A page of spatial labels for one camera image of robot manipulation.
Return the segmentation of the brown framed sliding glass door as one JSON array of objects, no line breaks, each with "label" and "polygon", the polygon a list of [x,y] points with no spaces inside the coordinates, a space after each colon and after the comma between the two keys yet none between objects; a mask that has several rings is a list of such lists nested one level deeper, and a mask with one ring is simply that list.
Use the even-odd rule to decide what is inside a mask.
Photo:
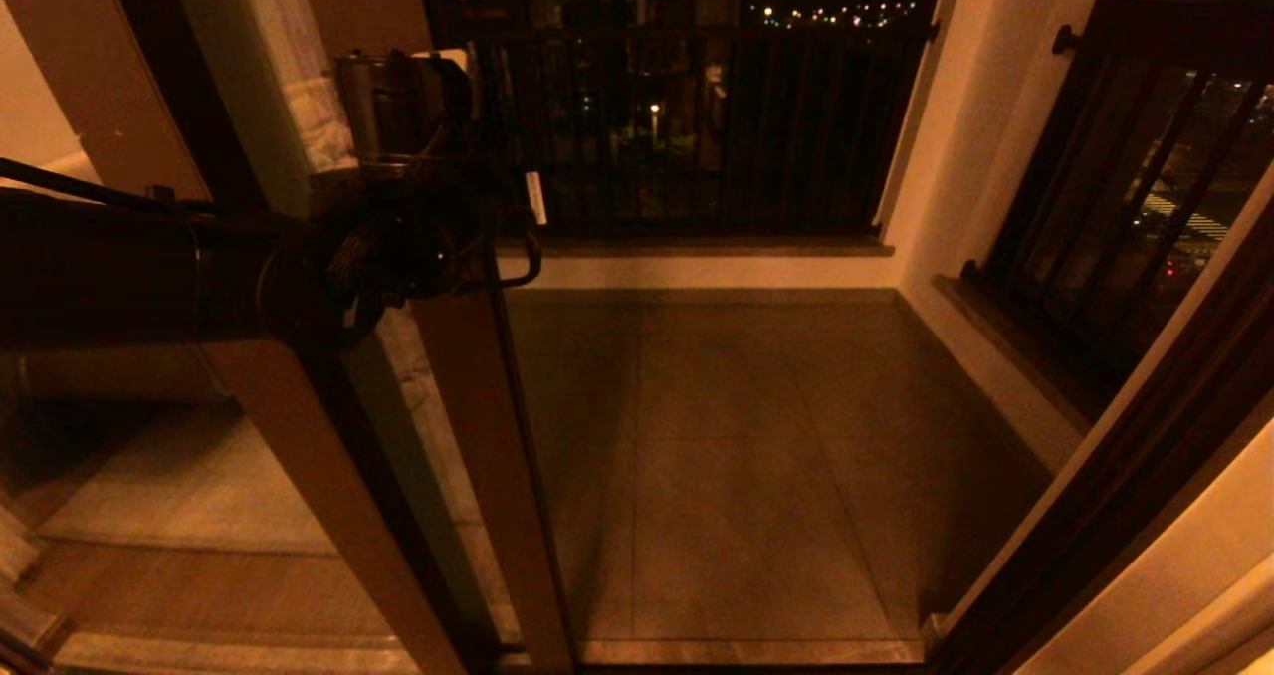
[{"label": "brown framed sliding glass door", "polygon": [[[282,20],[304,48],[405,48],[432,45],[423,0],[290,0]],[[461,273],[475,287],[456,297],[413,304],[510,608],[519,622],[529,671],[576,675],[555,549],[544,511],[516,371],[505,290],[498,285],[497,229],[485,232]]]}]

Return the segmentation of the dark brown door jamb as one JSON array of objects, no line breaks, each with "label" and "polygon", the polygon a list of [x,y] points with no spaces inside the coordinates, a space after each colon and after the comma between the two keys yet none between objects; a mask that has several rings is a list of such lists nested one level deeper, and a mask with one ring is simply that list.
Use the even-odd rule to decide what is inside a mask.
[{"label": "dark brown door jamb", "polygon": [[1059,479],[961,599],[925,675],[1033,655],[1274,388],[1274,166]]}]

